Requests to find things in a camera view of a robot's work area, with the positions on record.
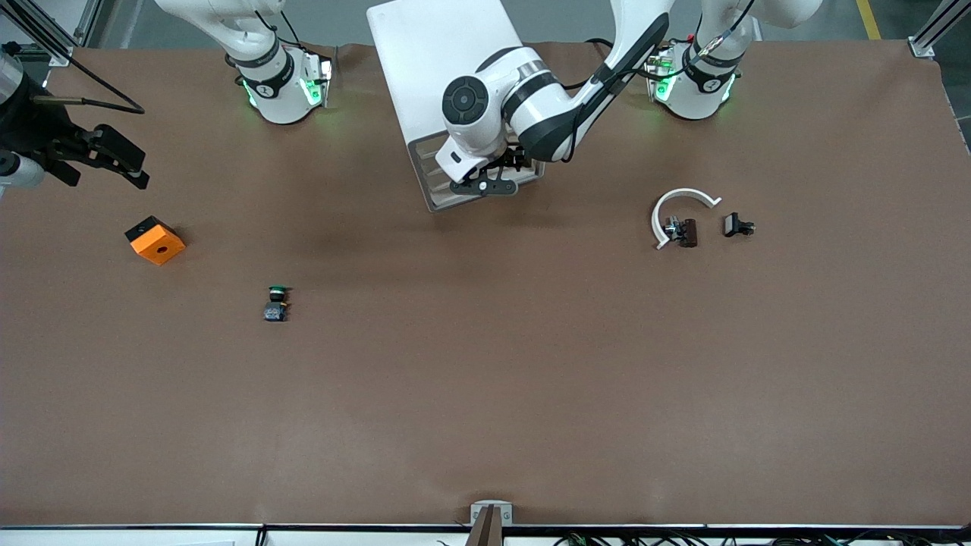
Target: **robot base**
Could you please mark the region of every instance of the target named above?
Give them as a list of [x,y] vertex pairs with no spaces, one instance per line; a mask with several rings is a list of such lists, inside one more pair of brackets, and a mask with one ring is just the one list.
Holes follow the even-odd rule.
[[[688,43],[677,43],[671,48],[660,51],[649,59],[648,70],[664,76],[681,70],[682,58]],[[735,77],[715,92],[705,93],[698,89],[687,74],[679,74],[662,82],[648,80],[648,94],[652,100],[663,104],[672,114],[684,119],[704,119],[714,114],[721,103],[728,100],[728,94]]]
[[319,55],[289,46],[284,46],[284,50],[293,57],[296,70],[276,97],[265,98],[259,94],[259,89],[250,89],[244,83],[250,104],[264,119],[278,124],[296,123],[314,108],[326,108],[331,78],[330,60],[321,61]]
[[[452,179],[445,174],[441,165],[435,160],[435,154],[442,149],[448,138],[448,131],[442,131],[408,143],[408,154],[411,156],[412,165],[415,167],[415,174],[419,177],[425,204],[428,205],[428,210],[433,213],[482,199],[480,195],[460,195],[452,191]],[[516,184],[517,190],[519,190],[522,185],[540,179],[545,170],[546,163],[543,161],[531,161],[530,164],[519,171],[504,169],[502,178]],[[497,176],[498,169],[495,169],[495,171],[489,171],[489,176]]]

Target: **white robotic arm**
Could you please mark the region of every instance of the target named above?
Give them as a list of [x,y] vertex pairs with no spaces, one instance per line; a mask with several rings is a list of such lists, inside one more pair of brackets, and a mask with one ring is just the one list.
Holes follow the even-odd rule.
[[243,75],[250,102],[273,123],[300,121],[326,100],[330,60],[282,44],[261,17],[285,0],[155,0],[216,40]]
[[[753,17],[773,26],[793,28],[811,17],[821,3],[822,0],[702,0],[701,21],[694,40],[679,42],[663,51],[652,67],[659,76],[679,74],[666,82],[650,82],[652,95],[681,118],[711,116],[728,99],[736,68],[753,40]],[[726,33],[732,26],[736,28]],[[697,62],[690,61],[705,45],[717,40],[721,41],[716,51]]]
[[475,74],[452,81],[442,102],[450,138],[436,159],[456,182],[453,190],[487,193],[488,182],[475,177],[506,151],[507,125],[529,157],[569,161],[586,132],[664,38],[672,4],[674,0],[611,0],[614,47],[572,97],[527,47],[497,51]]

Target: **small black object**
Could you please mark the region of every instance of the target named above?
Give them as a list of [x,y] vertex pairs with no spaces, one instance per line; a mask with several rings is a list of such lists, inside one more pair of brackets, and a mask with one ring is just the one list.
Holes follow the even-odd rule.
[[263,320],[269,323],[283,323],[286,321],[286,291],[287,287],[274,285],[270,287],[270,302],[263,308]]
[[154,216],[149,216],[148,218],[139,222],[138,225],[136,225],[135,227],[132,227],[131,229],[125,231],[124,232],[125,239],[128,239],[128,242],[131,243],[135,239],[138,239],[139,237],[144,235],[146,231],[152,229],[157,225],[161,225],[165,229],[175,233],[175,229],[172,229],[168,225],[165,225],[163,221],[159,220]]
[[738,219],[738,213],[732,213],[725,217],[725,237],[731,237],[736,233],[752,235],[755,233],[755,224],[752,222],[742,222]]
[[687,218],[684,222],[680,222],[678,217],[673,216],[664,226],[664,232],[672,241],[678,241],[678,244],[686,249],[698,246],[698,226],[694,219]]

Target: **orange block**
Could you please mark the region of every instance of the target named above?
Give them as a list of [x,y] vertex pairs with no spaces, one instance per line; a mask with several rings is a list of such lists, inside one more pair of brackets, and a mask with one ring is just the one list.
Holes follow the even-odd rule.
[[154,216],[126,231],[125,237],[138,256],[155,265],[165,263],[185,249],[183,240]]

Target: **cable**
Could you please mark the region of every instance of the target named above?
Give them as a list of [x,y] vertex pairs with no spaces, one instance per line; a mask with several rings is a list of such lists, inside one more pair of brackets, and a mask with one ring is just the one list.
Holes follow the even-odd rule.
[[[600,44],[601,46],[607,46],[611,49],[614,47],[613,42],[610,40],[604,40],[603,38],[590,38],[589,40],[585,41],[585,44]],[[580,87],[583,87],[587,81],[589,81],[589,78],[583,80],[582,82],[576,82],[575,84],[564,85],[563,88],[568,91],[572,89],[579,89]]]
[[[614,82],[617,81],[618,78],[622,78],[624,76],[627,76],[628,74],[641,74],[641,72],[643,71],[639,68],[628,68],[627,70],[621,70],[620,72],[617,72],[614,75],[612,75],[610,78],[604,80],[603,85],[604,87],[610,87],[611,85],[614,84]],[[561,161],[563,161],[564,163],[569,163],[570,161],[573,160],[573,153],[577,149],[577,131],[580,130],[580,125],[581,125],[580,118],[583,116],[585,109],[586,109],[586,104],[581,104],[580,106],[577,107],[577,114],[574,115],[573,117],[573,128],[570,131],[570,151],[567,153],[565,157],[561,159]],[[657,546],[657,544],[663,541],[664,539],[658,542],[655,542],[655,544],[652,546]]]
[[746,6],[744,10],[742,10],[742,14],[739,15],[738,18],[735,19],[735,22],[728,28],[729,33],[735,32],[735,29],[738,28],[738,25],[742,24],[742,19],[744,19],[745,16],[749,14],[749,10],[752,8],[752,4],[754,3],[755,3],[755,0],[749,1],[749,5]]
[[608,48],[612,48],[614,46],[613,42],[610,40],[604,40],[603,38],[590,38],[589,40],[586,40],[586,42],[588,44],[600,44],[601,46],[607,46]]
[[266,524],[259,526],[256,530],[256,541],[253,543],[254,546],[266,546],[266,539],[269,535],[269,531],[266,528]]
[[145,113],[145,109],[142,108],[141,105],[139,105],[137,102],[132,100],[128,95],[119,91],[117,88],[115,88],[114,85],[111,85],[108,82],[105,82],[100,76],[98,76],[97,74],[89,70],[86,66],[81,64],[76,58],[74,58],[69,51],[66,51],[63,48],[61,48],[60,44],[57,44],[56,40],[51,36],[51,34],[47,31],[47,29],[41,27],[39,23],[35,19],[33,19],[30,16],[30,14],[25,13],[20,8],[20,6],[18,6],[17,4],[7,4],[7,5],[10,6],[15,12],[17,12],[18,17],[14,17],[7,10],[6,7],[3,8],[3,12],[7,14],[9,17],[13,18],[14,20],[20,20],[24,24],[24,26],[28,27],[27,28],[28,34],[31,34],[31,36],[34,37],[35,40],[47,41],[48,46],[50,47],[51,50],[54,50],[54,52],[66,58],[68,63],[76,66],[78,70],[81,70],[82,72],[84,72],[89,78],[94,80],[96,83],[98,83],[108,91],[112,92],[115,96],[117,96],[121,100],[127,102],[130,106],[121,106],[119,104],[113,104],[109,102],[92,100],[92,99],[82,99],[83,104],[88,106],[97,106],[100,108],[108,108],[110,110],[117,110],[119,112],[125,112],[128,114],[141,115]]
[[694,536],[693,534],[681,532],[677,529],[671,529],[671,533],[681,538],[685,544],[687,544],[687,546],[705,546],[705,541],[697,536]]
[[[253,12],[256,14],[257,17],[259,17],[259,22],[263,23],[263,26],[265,26],[267,30],[273,32],[274,34],[277,34],[278,27],[276,25],[266,22],[266,19],[263,18],[263,15],[260,12],[258,11],[253,11]],[[293,31],[293,25],[290,24],[290,20],[286,18],[286,14],[283,11],[280,11],[280,15],[283,16],[284,21],[286,22],[286,26],[288,26],[290,29],[290,34],[293,35],[293,41],[291,42],[289,40],[284,40],[283,38],[280,37],[279,34],[277,34],[277,39],[283,42],[284,44],[287,44],[289,46],[294,46],[295,48],[301,51],[310,52],[307,48],[303,46],[303,44],[300,43],[300,38],[298,38],[297,33]]]

